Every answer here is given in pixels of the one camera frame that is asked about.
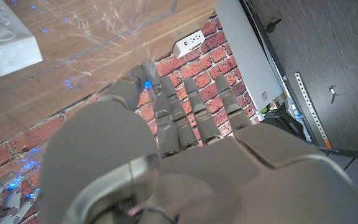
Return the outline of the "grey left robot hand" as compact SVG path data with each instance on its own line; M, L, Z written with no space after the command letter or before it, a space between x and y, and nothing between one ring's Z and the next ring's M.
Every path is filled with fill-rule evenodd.
M50 138L40 175L43 223L358 223L349 176L315 147L253 124L216 85L224 137L193 80L194 131L172 87L143 61Z

